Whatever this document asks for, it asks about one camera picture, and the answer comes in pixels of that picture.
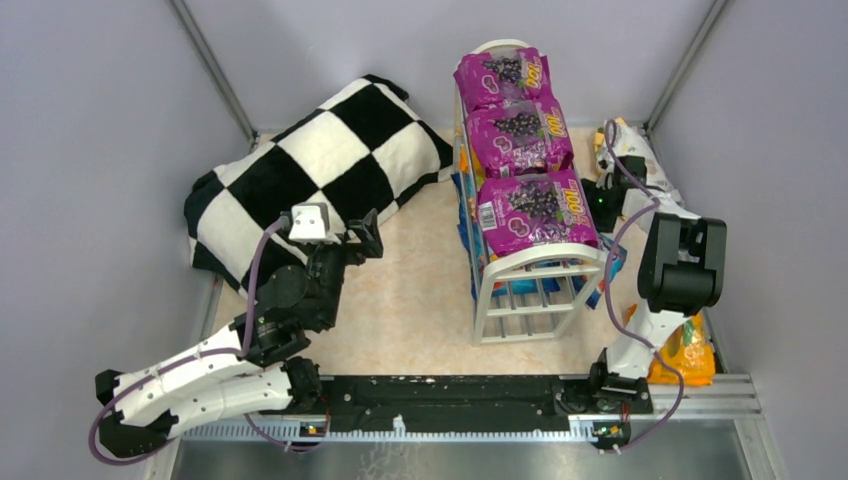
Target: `white wall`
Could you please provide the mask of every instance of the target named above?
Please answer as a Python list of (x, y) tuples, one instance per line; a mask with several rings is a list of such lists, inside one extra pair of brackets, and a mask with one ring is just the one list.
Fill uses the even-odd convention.
[(190, 0), (259, 130), (283, 129), (364, 73), (410, 92), (453, 126), (463, 54), (520, 38), (551, 57), (554, 93), (574, 124), (645, 120), (712, 0)]
[(164, 1), (0, 6), (0, 477), (133, 478), (94, 375), (188, 346), (193, 181), (246, 149)]
[(657, 145), (728, 224), (715, 318), (753, 375), (791, 478), (845, 478), (848, 3), (734, 2)]

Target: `tiled floor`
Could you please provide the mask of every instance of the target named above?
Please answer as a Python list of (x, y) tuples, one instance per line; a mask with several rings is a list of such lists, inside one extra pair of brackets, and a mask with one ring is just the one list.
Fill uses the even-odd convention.
[[(570, 132), (577, 168), (590, 174), (594, 130)], [(470, 272), (456, 224), (453, 184), (425, 187), (380, 227), (384, 258), (347, 270), (336, 328), (309, 333), (313, 343), (301, 355), (337, 375), (587, 372), (615, 338), (603, 305), (584, 308), (557, 341), (471, 345)], [(644, 241), (635, 228), (624, 237), (629, 255), (612, 288), (619, 311), (638, 299)], [(245, 300), (225, 287), (215, 328), (244, 309)]]

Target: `grape candy bag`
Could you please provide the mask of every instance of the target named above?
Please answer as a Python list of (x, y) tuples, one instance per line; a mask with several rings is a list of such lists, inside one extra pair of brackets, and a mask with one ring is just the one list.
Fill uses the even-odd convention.
[(598, 246), (583, 188), (570, 168), (486, 180), (480, 190), (477, 220), (499, 257), (549, 243)]
[(487, 178), (552, 172), (574, 158), (562, 109), (551, 97), (477, 110), (466, 128)]
[(465, 55), (453, 77), (468, 113), (504, 102), (553, 96), (548, 57), (532, 47)]

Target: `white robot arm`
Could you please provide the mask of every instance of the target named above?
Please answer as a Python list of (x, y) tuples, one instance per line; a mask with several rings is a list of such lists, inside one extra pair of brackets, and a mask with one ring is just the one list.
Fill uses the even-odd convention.
[(100, 443), (118, 458), (157, 450), (198, 425), (262, 410), (308, 411), (321, 396), (317, 367), (293, 357), (309, 346), (304, 331), (335, 326), (347, 265), (379, 258), (377, 212), (329, 233), (326, 205), (301, 204), (282, 222), (289, 240), (306, 245), (306, 267), (284, 266), (257, 290), (247, 314), (206, 340), (132, 373), (95, 378)]
[[(637, 280), (642, 298), (626, 329), (661, 348), (692, 315), (718, 301), (727, 227), (721, 220), (705, 219), (681, 208), (667, 193), (651, 193), (653, 198), (631, 188), (622, 207), (622, 215), (632, 217), (658, 201), (653, 212), (636, 221), (648, 233), (648, 241)], [(613, 390), (629, 390), (621, 388), (626, 384), (623, 379), (646, 378), (654, 359), (653, 350), (625, 335), (603, 355), (605, 374), (619, 380), (610, 382), (615, 384)]]

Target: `wire shelf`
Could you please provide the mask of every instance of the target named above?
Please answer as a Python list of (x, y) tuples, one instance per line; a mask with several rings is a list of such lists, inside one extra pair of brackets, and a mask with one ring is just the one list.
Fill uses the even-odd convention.
[[(473, 53), (527, 46), (520, 40), (495, 41), (482, 45)], [(455, 105), (454, 160), (461, 184), (460, 201), (465, 202), (472, 281), (477, 294), (472, 313), (473, 343), (482, 345), (555, 340), (565, 332), (600, 283), (606, 254), (582, 244), (560, 243), (538, 245), (490, 261), (489, 246), (475, 215), (472, 215), (476, 199), (468, 198), (468, 192), (479, 191), (479, 186), (473, 173), (471, 142), (465, 128), (467, 112), (458, 91)], [(463, 149), (469, 164), (468, 172), (458, 168)], [(483, 252), (477, 251), (475, 237), (480, 239)], [(579, 293), (574, 291), (570, 278), (577, 275), (586, 277), (586, 284)], [(559, 291), (547, 291), (550, 288), (545, 288), (543, 280), (549, 278), (554, 279)], [(536, 291), (516, 293), (515, 282), (526, 280), (535, 281)], [(496, 284), (503, 285), (506, 293), (494, 294)]]

